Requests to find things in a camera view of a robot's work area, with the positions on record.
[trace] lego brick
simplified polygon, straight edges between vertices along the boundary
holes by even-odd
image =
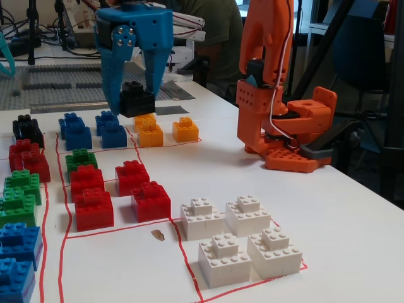
[[[194,198],[191,200],[191,208],[194,216],[212,214],[212,202],[208,198]]]
[[[170,218],[171,200],[157,182],[144,182],[132,189],[131,204],[138,223]]]
[[[40,148],[44,147],[44,137],[38,121],[31,119],[30,115],[18,116],[18,120],[13,121],[13,132],[16,140],[29,139],[31,143],[38,143]]]
[[[64,132],[66,150],[77,150],[80,148],[91,150],[93,148],[90,128],[80,123],[73,122],[70,123],[69,127],[67,127]]]
[[[22,190],[24,196],[28,194],[33,194],[35,196],[35,204],[36,205],[42,205],[41,201],[41,196],[40,196],[40,178],[38,174],[31,174],[29,176],[29,183],[25,185],[19,185],[20,182],[15,182],[15,179],[13,175],[16,173],[13,172],[11,177],[7,177],[4,180],[4,191],[9,191],[9,190]]]
[[[286,236],[280,227],[273,229],[264,229],[261,234],[261,240],[270,251],[285,249],[289,246],[289,237]]]
[[[137,81],[125,82],[120,94],[121,114],[127,118],[156,111],[154,94],[145,91]]]
[[[207,215],[194,214],[191,205],[181,205],[181,225],[187,241],[201,240],[221,234],[223,231],[224,215],[211,204],[211,213]]]
[[[0,225],[7,223],[26,223],[28,227],[35,223],[35,196],[24,195],[22,189],[7,189],[0,198]]]
[[[67,155],[66,166],[68,168],[68,181],[70,182],[70,173],[76,172],[80,165],[92,165],[98,168],[97,160],[94,153],[89,153],[86,148],[73,150],[72,155]]]
[[[76,88],[102,88],[102,83],[76,83]]]
[[[132,195],[132,189],[140,187],[143,182],[150,182],[150,177],[143,164],[138,161],[125,161],[123,167],[116,167],[116,179],[119,196]]]
[[[0,259],[29,261],[37,271],[44,246],[40,227],[27,227],[25,223],[8,223],[0,229],[0,242]]]
[[[154,114],[147,114],[133,118],[133,129],[136,129],[139,125],[143,126],[145,121],[148,121],[149,123],[156,122],[156,117]]]
[[[100,188],[85,189],[76,203],[77,231],[114,226],[114,208],[110,194]]]
[[[119,125],[118,117],[110,110],[101,111],[101,116],[95,116],[95,124],[97,125],[97,136],[101,136],[101,126],[106,126],[108,121],[116,121]]]
[[[66,139],[66,128],[70,127],[71,123],[78,123],[80,126],[85,127],[83,119],[78,117],[75,112],[65,113],[64,119],[59,119],[59,127],[61,129],[61,138],[62,140]]]
[[[92,165],[81,165],[76,172],[70,174],[71,179],[71,199],[76,203],[78,197],[83,195],[85,189],[100,188],[104,191],[104,178],[99,169],[94,169]]]
[[[293,244],[288,248],[270,251],[260,234],[247,238],[247,253],[262,279],[291,275],[300,271],[302,253]]]
[[[127,147],[126,130],[117,121],[108,121],[106,126],[101,126],[102,148]]]
[[[22,159],[23,152],[29,152],[31,150],[31,140],[16,140],[15,145],[10,145],[8,152],[8,160],[10,164],[10,170],[13,172],[15,170],[15,159]]]
[[[172,135],[176,142],[197,142],[199,129],[190,117],[181,117],[179,122],[172,123]]]
[[[225,221],[232,233],[240,238],[267,229],[271,223],[271,215],[263,206],[254,213],[243,213],[237,203],[228,202]]]
[[[0,259],[0,302],[29,303],[35,287],[31,262]]]
[[[211,244],[213,252],[219,259],[237,255],[240,246],[237,237],[230,233],[214,235]]]
[[[198,265],[210,288],[250,280],[251,258],[242,248],[233,256],[219,258],[211,242],[199,243]]]
[[[136,128],[140,147],[163,146],[163,131],[156,122],[143,121]]]

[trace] person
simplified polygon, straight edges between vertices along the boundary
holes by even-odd
[[[121,0],[110,0],[118,5]],[[195,43],[199,56],[210,58],[207,89],[235,103],[239,70],[242,20],[235,0],[159,0],[167,8],[204,19],[205,41]]]

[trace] yellow lego brick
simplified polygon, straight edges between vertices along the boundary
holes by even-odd
[[[147,114],[142,116],[137,116],[133,118],[133,128],[136,129],[138,126],[143,125],[145,121],[156,122],[156,117],[154,114]]]
[[[199,129],[189,117],[181,117],[172,124],[172,135],[176,142],[193,142],[199,140]]]
[[[140,147],[163,146],[163,131],[158,124],[145,123],[136,128]]]

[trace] table surface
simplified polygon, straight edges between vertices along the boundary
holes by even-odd
[[[36,272],[31,302],[196,302],[202,298],[205,302],[398,302],[404,296],[404,212],[330,166],[312,174],[266,170],[263,161],[245,153],[237,139],[235,107],[193,82],[178,85],[196,99],[158,101],[157,106],[181,105],[189,111],[199,127],[200,142],[174,142],[172,122],[181,115],[157,117],[165,133],[162,148],[136,150],[132,122],[124,117],[119,120],[128,129],[127,149],[103,150],[99,137],[92,137],[92,151],[114,204],[115,226],[109,229],[77,233],[66,180],[66,150],[58,138],[62,113],[33,115],[44,132],[52,180],[43,184],[43,204],[37,207],[37,224],[44,231],[47,250]],[[78,112],[92,133],[99,112]],[[17,115],[28,113],[0,112],[1,184],[10,175],[11,123]],[[208,289],[196,263],[199,241],[179,241],[174,224],[167,220],[137,224],[130,197],[117,197],[114,168],[139,159],[170,196],[175,223],[180,205],[189,204],[191,198],[207,196],[224,211],[225,203],[241,194],[260,197],[274,221],[303,251],[307,269],[265,283],[253,270],[248,283]],[[163,242],[152,236],[155,229],[164,234]],[[246,238],[241,242],[246,245]]]

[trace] white lego brick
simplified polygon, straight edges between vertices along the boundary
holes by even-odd
[[[237,206],[243,213],[259,211],[260,204],[258,198],[251,195],[239,196],[237,198]]]
[[[212,237],[212,249],[218,259],[236,256],[239,253],[237,237],[228,233]]]
[[[300,271],[302,253],[293,245],[270,251],[261,235],[253,234],[247,240],[247,253],[262,279],[291,275]]]
[[[210,288],[248,282],[251,259],[246,253],[218,259],[209,242],[199,243],[198,264]]]
[[[187,241],[208,239],[223,232],[224,215],[217,208],[206,216],[194,216],[191,205],[181,205],[181,224]]]
[[[192,199],[191,208],[194,216],[206,216],[212,214],[212,202],[208,198]]]
[[[289,246],[289,237],[286,236],[280,227],[264,229],[261,234],[262,241],[270,251],[285,249]]]
[[[232,233],[240,238],[261,232],[271,223],[271,215],[263,206],[254,213],[243,213],[237,203],[226,204],[225,221]]]

